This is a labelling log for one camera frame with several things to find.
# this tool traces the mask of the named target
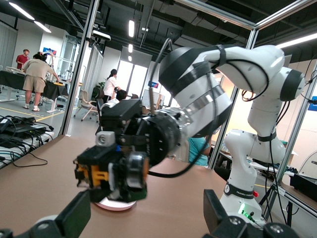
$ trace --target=black pants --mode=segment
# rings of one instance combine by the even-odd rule
[[[109,101],[109,100],[111,100],[111,96],[104,95],[104,97],[103,97],[104,103],[106,103],[106,102]]]

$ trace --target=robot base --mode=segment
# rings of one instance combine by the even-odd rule
[[[220,202],[228,216],[240,217],[246,223],[251,223],[255,227],[262,227],[266,224],[265,219],[262,217],[262,209],[254,198],[244,199],[234,195],[227,196],[223,194]]]

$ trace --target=person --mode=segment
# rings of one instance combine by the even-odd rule
[[[189,143],[189,163],[191,163],[196,156],[198,155],[199,151],[202,149],[206,142],[206,139],[204,137],[198,137],[198,138],[193,138],[190,137],[188,138],[188,143]],[[211,149],[211,139],[207,143],[207,145],[204,148],[204,151],[202,154],[199,156],[199,159],[195,162],[195,165],[201,165],[201,166],[207,166],[208,165],[208,158],[207,155],[209,155]]]
[[[118,104],[121,100],[126,99],[128,93],[122,89],[120,89],[117,92],[116,98],[109,100],[108,102],[106,102],[105,104],[102,105],[101,109],[103,107],[114,107],[114,105]]]
[[[28,61],[30,58],[28,57],[30,51],[28,49],[24,49],[23,50],[23,54],[22,55],[18,55],[18,57],[16,58],[16,62],[17,62],[17,69],[21,69],[22,66],[25,64],[26,61]]]
[[[43,58],[39,54],[35,54],[33,59],[28,60],[22,67],[22,71],[25,72],[24,77],[24,86],[23,90],[25,90],[25,105],[23,108],[29,109],[29,103],[31,100],[32,91],[35,91],[34,97],[34,108],[32,111],[39,112],[38,104],[40,102],[41,93],[44,92],[45,88],[45,77],[46,73],[49,72],[53,74],[56,78],[56,82],[59,82],[58,75],[54,72],[54,70],[45,62],[45,58]]]
[[[118,71],[116,69],[111,70],[109,77],[106,80],[105,86],[104,86],[104,93],[105,96],[103,97],[104,103],[111,100],[114,88],[118,88],[120,90],[121,88],[117,85],[117,73]]]
[[[131,99],[139,99],[139,96],[138,96],[138,95],[136,95],[136,94],[132,94]]]

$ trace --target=green light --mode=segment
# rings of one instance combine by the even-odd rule
[[[238,211],[239,214],[242,214],[244,208],[245,208],[246,204],[245,203],[242,203],[241,206],[240,206],[240,209]]]

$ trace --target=woman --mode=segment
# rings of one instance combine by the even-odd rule
[[[105,86],[104,86],[104,93],[105,96],[103,97],[104,103],[111,100],[114,88],[118,88],[118,90],[121,90],[121,88],[117,85],[117,70],[113,69],[110,72],[109,77],[106,80]]]

